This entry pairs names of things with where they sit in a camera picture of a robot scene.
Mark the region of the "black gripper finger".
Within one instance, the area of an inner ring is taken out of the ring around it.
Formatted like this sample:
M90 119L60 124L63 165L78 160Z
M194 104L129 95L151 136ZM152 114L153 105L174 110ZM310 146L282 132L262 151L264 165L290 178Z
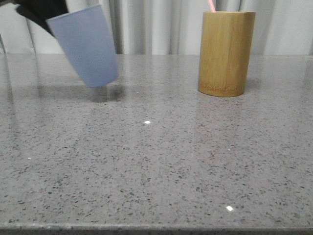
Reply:
M54 37L47 20L69 12L65 0L15 0L18 14L39 25Z

